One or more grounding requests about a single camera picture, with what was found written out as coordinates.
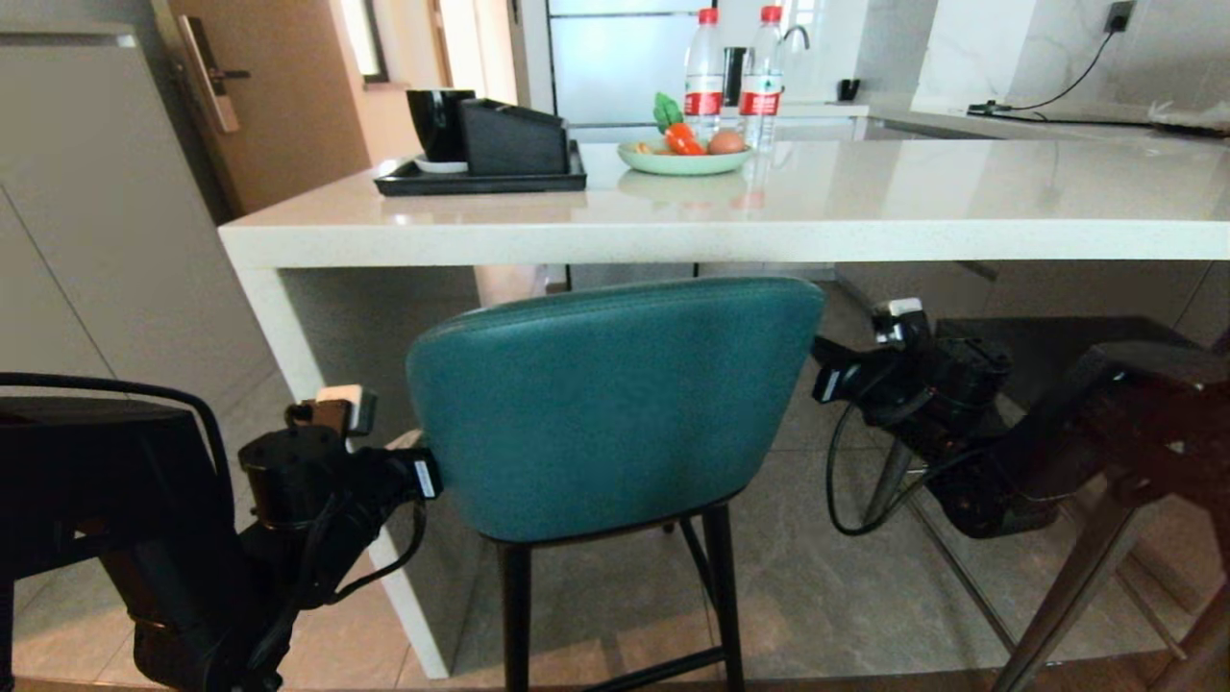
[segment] water bottle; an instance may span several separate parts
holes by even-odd
[[[739,93],[739,130],[753,149],[772,146],[774,124],[781,101],[781,7],[760,9],[760,28],[743,58]]]
[[[722,119],[722,74],[726,55],[717,34],[717,9],[700,11],[700,28],[688,48],[684,81],[684,122],[696,139],[713,136]]]

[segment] chair leg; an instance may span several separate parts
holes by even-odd
[[[504,607],[504,687],[530,688],[530,548],[501,543],[499,581]]]
[[[734,549],[731,542],[731,511],[727,505],[705,510],[705,547],[713,573],[713,596],[717,605],[717,631],[722,635],[726,655],[726,688],[743,692],[743,648],[739,644],[739,605],[734,595]]]

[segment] leafy vegetable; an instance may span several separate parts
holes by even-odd
[[[668,127],[684,122],[684,113],[674,98],[659,91],[653,97],[653,119],[658,123],[658,132],[664,134]]]

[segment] black mug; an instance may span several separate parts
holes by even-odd
[[[406,92],[410,117],[428,161],[464,161],[461,101],[474,98],[469,88],[415,88]]]

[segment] tile floor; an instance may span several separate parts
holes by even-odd
[[[861,307],[835,286],[822,333],[871,345]],[[903,513],[879,532],[844,538],[828,524],[820,455],[836,407],[809,397],[817,369],[801,374],[761,473],[732,504],[739,608],[750,678],[834,677],[1002,665],[1006,653],[927,542]],[[280,425],[289,392],[272,375],[220,417],[231,456]],[[851,425],[843,440],[839,508],[852,521],[870,494],[889,440]],[[241,478],[235,470],[236,478]],[[236,484],[236,524],[251,494]],[[1058,572],[1076,527],[989,542],[959,536],[937,505],[921,501],[1018,635]],[[367,589],[338,606],[304,613],[280,672],[289,688],[501,687],[501,624],[494,554],[483,570],[456,651],[455,675],[429,681],[384,592]],[[354,573],[370,569],[364,558]],[[535,553],[535,685],[600,681],[710,647],[715,623],[681,537],[649,531]],[[1182,634],[1191,617],[1161,604]],[[132,663],[132,628],[96,562],[17,584],[14,665],[27,677],[149,685]],[[1160,649],[1161,643],[1111,585],[1073,629],[1060,659]],[[717,666],[690,680],[716,680]]]

